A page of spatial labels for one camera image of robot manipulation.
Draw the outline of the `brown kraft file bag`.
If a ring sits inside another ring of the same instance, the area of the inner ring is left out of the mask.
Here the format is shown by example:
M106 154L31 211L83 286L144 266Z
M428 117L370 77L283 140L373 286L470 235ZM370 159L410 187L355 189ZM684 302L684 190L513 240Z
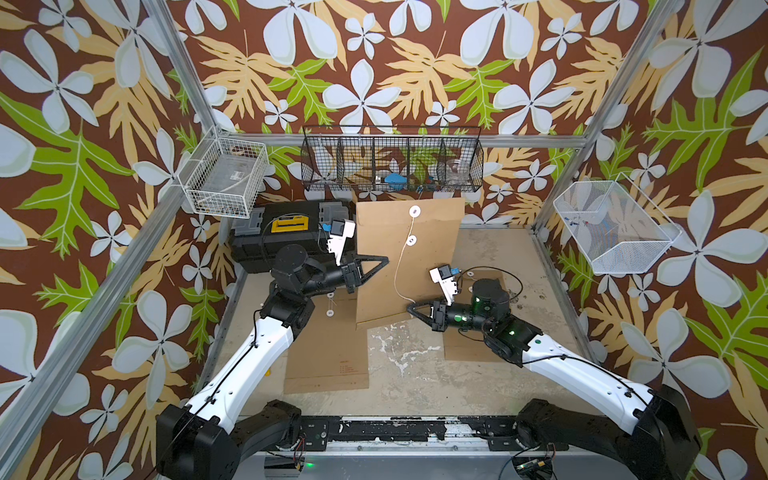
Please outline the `brown kraft file bag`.
M287 351L284 392L368 388L367 331L357 328L356 296L341 288L313 302L309 322Z

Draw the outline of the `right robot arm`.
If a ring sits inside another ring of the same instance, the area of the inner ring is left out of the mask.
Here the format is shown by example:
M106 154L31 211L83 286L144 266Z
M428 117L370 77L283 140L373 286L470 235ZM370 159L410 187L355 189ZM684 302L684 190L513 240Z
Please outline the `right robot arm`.
M693 467L702 442L681 393L628 380L571 352L514 315L499 280L476 281L467 304L425 300L407 311L435 332L480 333L505 362L557 383L598 411L585 414L531 400L515 420L522 447L575 446L623 464L638 479L684 479Z

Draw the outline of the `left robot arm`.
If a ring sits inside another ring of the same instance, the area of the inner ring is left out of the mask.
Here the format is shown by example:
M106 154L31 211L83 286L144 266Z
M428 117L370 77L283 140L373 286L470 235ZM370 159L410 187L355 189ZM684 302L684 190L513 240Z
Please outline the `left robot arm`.
M184 406L171 405L157 418L155 470L167 479L231 479L240 464L270 447L300 458L301 410L273 400L257 414L241 412L273 363L308 324L316 296L343 287L355 292L389 260L346 254L339 264L320 263L297 244L281 248L272 282L251 332L233 357Z

